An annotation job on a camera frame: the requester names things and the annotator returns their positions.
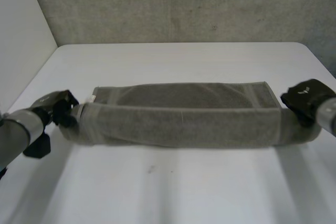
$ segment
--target concrete wall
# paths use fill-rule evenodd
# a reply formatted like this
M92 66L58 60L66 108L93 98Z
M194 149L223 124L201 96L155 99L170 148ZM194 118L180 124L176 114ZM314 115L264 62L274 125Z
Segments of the concrete wall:
M6 112L56 50L36 0L0 0L0 110Z
M336 0L38 0L59 46L297 41L336 74Z

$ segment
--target gray towel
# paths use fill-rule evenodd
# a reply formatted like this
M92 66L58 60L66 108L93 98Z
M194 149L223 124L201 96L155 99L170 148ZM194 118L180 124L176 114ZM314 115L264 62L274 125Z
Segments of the gray towel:
M265 82L97 87L75 107L78 125L61 131L79 144L251 148L314 140Z

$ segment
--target white table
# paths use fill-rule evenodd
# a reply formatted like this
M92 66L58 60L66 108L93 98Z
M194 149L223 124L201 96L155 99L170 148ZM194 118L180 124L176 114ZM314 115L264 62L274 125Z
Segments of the white table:
M336 80L297 43L69 45L58 48L11 111L95 86L267 81L277 97ZM51 154L19 156L0 181L0 223L336 223L336 139L257 150L78 146L54 126Z

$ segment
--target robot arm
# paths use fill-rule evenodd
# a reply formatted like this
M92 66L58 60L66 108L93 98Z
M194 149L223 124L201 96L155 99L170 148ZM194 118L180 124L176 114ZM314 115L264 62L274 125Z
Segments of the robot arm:
M42 158L50 153L50 138L44 132L51 122L64 127L75 125L70 116L78 101L70 91L59 91L36 100L30 108L12 114L0 114L0 178L6 166L20 153Z
M281 100L302 126L316 123L336 136L336 93L322 82L315 79L301 82L289 88Z

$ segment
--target gray wall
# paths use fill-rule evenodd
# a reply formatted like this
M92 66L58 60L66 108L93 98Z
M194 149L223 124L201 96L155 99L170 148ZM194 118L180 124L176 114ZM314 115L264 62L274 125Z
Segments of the gray wall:
M297 41L336 74L336 0L38 0L59 46Z

